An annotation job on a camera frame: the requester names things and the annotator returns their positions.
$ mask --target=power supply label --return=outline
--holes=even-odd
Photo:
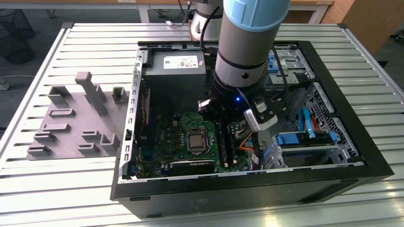
[[[198,56],[167,56],[164,58],[164,69],[192,69],[198,68]]]

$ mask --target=green circuit board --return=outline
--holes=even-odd
[[[190,131],[203,131],[207,151],[195,155],[188,150]],[[182,160],[212,160],[216,163],[215,172],[236,172],[248,169],[247,155],[236,157],[236,164],[224,167],[220,161],[215,124],[204,121],[198,113],[176,114],[174,117],[156,117],[155,150],[146,151],[150,162],[143,162],[146,176],[148,178],[164,177],[162,164]]]

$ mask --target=open computer tower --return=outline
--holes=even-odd
[[[275,42],[262,84],[278,123],[204,121],[218,42],[139,43],[111,199],[139,218],[326,201],[394,174],[310,42]]]

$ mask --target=white table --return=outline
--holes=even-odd
[[[103,91],[130,90],[138,42],[188,40],[188,27],[166,24],[76,24],[62,29],[0,141],[0,225],[126,226],[404,225],[403,92],[350,30],[335,25],[283,25],[278,40],[310,40],[360,120],[392,166],[395,176],[327,202],[175,217],[142,222],[110,200],[114,157],[28,161],[27,148],[51,103],[52,85],[82,91],[78,71],[91,71]]]
[[[324,17],[328,5],[291,5],[290,10],[314,11],[310,19],[311,24],[319,24]],[[180,9],[179,4],[68,4],[68,3],[4,3],[0,2],[0,9],[138,9],[142,23],[150,23],[150,9]]]

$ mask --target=black case frame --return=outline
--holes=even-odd
[[[139,42],[140,47],[164,45],[168,49],[179,44],[187,49],[188,45],[198,46],[199,42]],[[206,45],[215,44],[218,42],[206,42]],[[118,184],[119,152],[111,199],[119,201],[139,218],[326,201],[359,185],[394,175],[311,42],[276,41],[274,44],[296,44],[302,50],[366,165]]]

